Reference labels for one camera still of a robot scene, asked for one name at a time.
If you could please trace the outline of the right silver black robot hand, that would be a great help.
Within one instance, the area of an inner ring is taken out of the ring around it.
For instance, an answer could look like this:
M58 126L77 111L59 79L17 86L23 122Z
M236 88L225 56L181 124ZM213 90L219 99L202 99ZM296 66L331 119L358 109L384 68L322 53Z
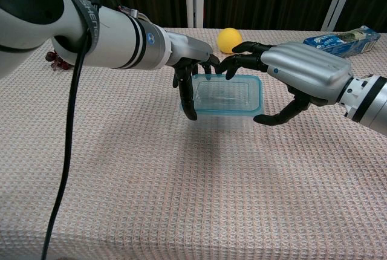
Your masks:
M336 104L354 75L346 59L300 42L264 45L243 42L233 48L233 55L216 68L231 79L239 68L261 71L287 86L294 99L275 115L257 115L256 123L276 126L287 123L310 104Z

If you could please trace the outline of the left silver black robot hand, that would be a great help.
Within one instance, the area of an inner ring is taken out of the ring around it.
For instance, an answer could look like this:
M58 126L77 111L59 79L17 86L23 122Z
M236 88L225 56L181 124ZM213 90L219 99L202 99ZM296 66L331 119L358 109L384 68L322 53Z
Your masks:
M167 65L174 69L172 87L179 89L181 106L186 117L195 121L197 113L194 106L192 77L198 74L198 67L202 66L205 78L210 80L212 68L217 68L220 60L206 42L170 31L167 35L171 40L172 50Z

